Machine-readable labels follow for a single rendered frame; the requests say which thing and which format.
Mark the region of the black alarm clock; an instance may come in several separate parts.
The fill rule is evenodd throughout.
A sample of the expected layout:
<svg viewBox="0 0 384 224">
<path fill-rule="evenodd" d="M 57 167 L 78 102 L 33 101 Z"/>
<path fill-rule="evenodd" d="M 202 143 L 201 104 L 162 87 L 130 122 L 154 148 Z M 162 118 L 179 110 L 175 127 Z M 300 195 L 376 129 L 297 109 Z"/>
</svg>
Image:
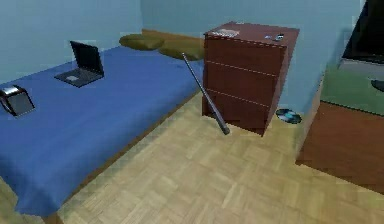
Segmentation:
<svg viewBox="0 0 384 224">
<path fill-rule="evenodd" d="M 35 108 L 27 90 L 18 85 L 0 89 L 0 104 L 6 112 L 15 117 L 28 113 Z"/>
</svg>

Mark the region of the brown green-topped cabinet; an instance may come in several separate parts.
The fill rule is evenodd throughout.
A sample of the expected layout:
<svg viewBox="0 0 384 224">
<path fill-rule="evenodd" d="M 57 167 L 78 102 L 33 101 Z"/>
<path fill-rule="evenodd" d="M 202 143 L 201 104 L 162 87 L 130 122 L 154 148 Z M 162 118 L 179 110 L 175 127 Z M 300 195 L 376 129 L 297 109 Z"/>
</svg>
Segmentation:
<svg viewBox="0 0 384 224">
<path fill-rule="evenodd" d="M 384 92 L 372 80 L 326 70 L 296 163 L 384 195 Z"/>
</svg>

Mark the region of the black baseball bat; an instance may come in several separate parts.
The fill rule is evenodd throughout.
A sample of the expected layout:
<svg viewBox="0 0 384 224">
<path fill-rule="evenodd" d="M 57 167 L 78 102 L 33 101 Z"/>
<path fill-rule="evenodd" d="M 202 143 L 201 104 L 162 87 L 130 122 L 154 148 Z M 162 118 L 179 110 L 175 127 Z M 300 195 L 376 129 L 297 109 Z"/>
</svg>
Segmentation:
<svg viewBox="0 0 384 224">
<path fill-rule="evenodd" d="M 196 76 L 192 66 L 190 65 L 190 63 L 189 63 L 185 53 L 182 52 L 181 55 L 183 57 L 183 60 L 184 60 L 184 62 L 186 64 L 187 68 L 189 69 L 191 75 L 193 76 L 195 82 L 197 83 L 200 91 L 202 92 L 203 96 L 205 97 L 205 99 L 206 99 L 206 101 L 208 103 L 208 106 L 211 109 L 216 122 L 218 123 L 218 126 L 220 127 L 220 129 L 221 129 L 221 131 L 223 132 L 224 135 L 228 135 L 230 133 L 230 129 L 228 128 L 228 126 L 227 126 L 226 122 L 224 121 L 222 115 L 220 114 L 220 112 L 217 109 L 217 107 L 215 106 L 214 102 L 211 100 L 211 98 L 208 95 L 208 93 L 206 92 L 205 88 L 200 83 L 199 79 L 197 78 L 197 76 Z"/>
</svg>

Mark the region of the olive green pillow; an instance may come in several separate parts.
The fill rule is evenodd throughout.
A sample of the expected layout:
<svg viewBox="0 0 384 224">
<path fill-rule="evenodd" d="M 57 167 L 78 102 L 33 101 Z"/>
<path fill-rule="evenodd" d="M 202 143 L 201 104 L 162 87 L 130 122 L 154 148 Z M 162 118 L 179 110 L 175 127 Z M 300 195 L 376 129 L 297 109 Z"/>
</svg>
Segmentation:
<svg viewBox="0 0 384 224">
<path fill-rule="evenodd" d="M 162 55 L 180 60 L 183 59 L 183 56 L 186 56 L 190 61 L 198 61 L 204 58 L 203 49 L 195 46 L 164 45 L 159 49 L 159 52 Z"/>
<path fill-rule="evenodd" d="M 153 51 L 164 44 L 164 40 L 159 37 L 144 34 L 129 34 L 122 36 L 119 43 L 124 47 L 129 47 L 141 51 Z"/>
</svg>

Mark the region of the blue bed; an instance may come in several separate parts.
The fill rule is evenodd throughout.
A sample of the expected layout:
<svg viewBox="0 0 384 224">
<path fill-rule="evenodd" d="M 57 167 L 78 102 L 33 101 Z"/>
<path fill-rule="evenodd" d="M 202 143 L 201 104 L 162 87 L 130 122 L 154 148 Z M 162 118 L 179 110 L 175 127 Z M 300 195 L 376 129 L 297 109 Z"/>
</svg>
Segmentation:
<svg viewBox="0 0 384 224">
<path fill-rule="evenodd" d="M 27 114 L 0 105 L 0 178 L 16 212 L 57 212 L 91 173 L 193 96 L 190 73 L 203 67 L 122 46 L 101 59 L 103 78 L 81 88 L 56 78 L 72 62 L 17 79 L 35 106 Z"/>
</svg>

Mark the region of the grey flat book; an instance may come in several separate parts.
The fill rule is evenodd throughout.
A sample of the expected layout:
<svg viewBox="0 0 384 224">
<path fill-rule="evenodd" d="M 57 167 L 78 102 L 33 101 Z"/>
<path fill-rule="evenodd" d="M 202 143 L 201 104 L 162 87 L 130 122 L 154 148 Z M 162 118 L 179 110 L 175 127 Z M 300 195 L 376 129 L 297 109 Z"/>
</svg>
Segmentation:
<svg viewBox="0 0 384 224">
<path fill-rule="evenodd" d="M 240 32 L 236 31 L 236 30 L 219 29 L 219 30 L 216 30 L 216 31 L 211 31 L 210 34 L 211 35 L 220 36 L 220 37 L 233 38 L 233 37 L 236 37 L 237 35 L 239 35 Z"/>
</svg>

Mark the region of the black television set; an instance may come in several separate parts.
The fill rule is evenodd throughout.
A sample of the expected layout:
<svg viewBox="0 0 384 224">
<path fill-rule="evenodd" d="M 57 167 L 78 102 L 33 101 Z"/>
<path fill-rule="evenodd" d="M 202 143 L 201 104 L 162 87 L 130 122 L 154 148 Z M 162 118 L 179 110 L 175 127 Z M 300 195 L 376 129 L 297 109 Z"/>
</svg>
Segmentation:
<svg viewBox="0 0 384 224">
<path fill-rule="evenodd" d="M 339 68 L 384 80 L 384 0 L 366 0 Z"/>
</svg>

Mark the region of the black laptop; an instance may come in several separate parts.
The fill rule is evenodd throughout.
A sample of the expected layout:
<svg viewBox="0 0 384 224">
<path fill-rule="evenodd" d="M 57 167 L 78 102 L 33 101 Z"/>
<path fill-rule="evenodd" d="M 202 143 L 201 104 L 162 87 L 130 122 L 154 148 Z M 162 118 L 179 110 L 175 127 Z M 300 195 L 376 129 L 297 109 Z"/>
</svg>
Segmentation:
<svg viewBox="0 0 384 224">
<path fill-rule="evenodd" d="M 103 65 L 96 46 L 71 41 L 77 68 L 56 75 L 57 80 L 81 88 L 104 77 Z"/>
</svg>

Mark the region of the shiny compact disc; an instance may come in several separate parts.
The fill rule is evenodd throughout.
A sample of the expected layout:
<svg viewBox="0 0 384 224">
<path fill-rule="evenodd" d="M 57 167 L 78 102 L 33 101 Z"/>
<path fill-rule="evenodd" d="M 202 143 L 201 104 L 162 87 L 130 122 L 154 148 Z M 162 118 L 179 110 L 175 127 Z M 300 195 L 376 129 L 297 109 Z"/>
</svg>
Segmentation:
<svg viewBox="0 0 384 224">
<path fill-rule="evenodd" d="M 289 124 L 298 124 L 302 121 L 301 116 L 290 109 L 278 109 L 276 111 L 276 116 Z"/>
</svg>

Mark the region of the dark red chest of drawers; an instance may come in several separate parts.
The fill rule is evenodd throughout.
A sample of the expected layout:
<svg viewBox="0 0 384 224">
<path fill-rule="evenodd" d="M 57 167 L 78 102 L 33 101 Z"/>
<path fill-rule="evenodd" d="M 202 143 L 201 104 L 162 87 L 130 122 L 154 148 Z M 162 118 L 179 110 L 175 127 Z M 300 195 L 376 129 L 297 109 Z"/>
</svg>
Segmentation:
<svg viewBox="0 0 384 224">
<path fill-rule="evenodd" d="M 233 38 L 211 31 L 239 31 Z M 281 41 L 275 41 L 284 34 Z M 228 22 L 205 33 L 203 85 L 225 122 L 263 135 L 277 109 L 299 30 Z"/>
</svg>

